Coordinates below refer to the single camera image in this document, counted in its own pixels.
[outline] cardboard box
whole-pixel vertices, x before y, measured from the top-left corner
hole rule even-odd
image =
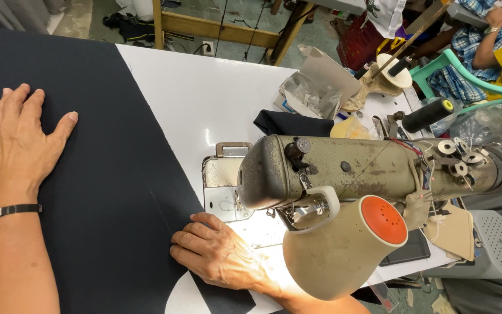
[[[353,75],[317,48],[311,49],[299,72],[318,85],[324,84],[339,88],[341,90],[340,101],[352,97],[361,88],[361,84]],[[275,100],[275,105],[285,112],[299,113],[302,116],[320,119],[321,117],[311,111],[306,104],[302,103],[284,88],[285,83],[283,82],[280,86],[279,96]],[[337,106],[336,110],[332,113],[332,119],[336,117],[339,110],[340,108]]]

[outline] white table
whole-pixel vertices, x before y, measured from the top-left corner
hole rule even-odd
[[[253,120],[261,109],[279,110],[273,104],[278,87],[296,71],[127,45],[117,47],[201,204],[203,159],[215,154],[218,142],[255,143],[263,136]],[[411,112],[404,94],[398,97],[373,94],[362,111],[381,116],[398,110]],[[386,281],[454,261],[446,257],[443,249],[428,245],[430,258],[378,267],[380,279]],[[269,250],[282,261],[281,246]],[[191,302],[187,302],[188,295],[192,295]],[[267,297],[252,295],[257,303],[252,314],[281,309]],[[208,313],[190,275],[178,282],[166,313]]]

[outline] sewing machine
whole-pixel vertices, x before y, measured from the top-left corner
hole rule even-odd
[[[294,280],[314,297],[336,299],[359,288],[409,230],[423,227],[433,202],[501,191],[502,150],[458,138],[271,135],[254,146],[219,144],[203,172],[205,188],[233,191],[231,208],[221,210],[232,220],[257,210],[278,216]]]

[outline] folded black fabric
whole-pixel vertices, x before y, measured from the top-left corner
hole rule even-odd
[[[122,55],[105,42],[0,29],[0,97],[21,83],[46,92],[46,134],[79,112],[38,196],[61,313],[164,313],[187,272],[171,236],[202,205]],[[212,289],[212,314],[254,307],[246,290]],[[215,307],[211,294],[241,306]]]
[[[253,123],[266,135],[330,137],[334,121],[296,115],[283,111],[261,110]]]

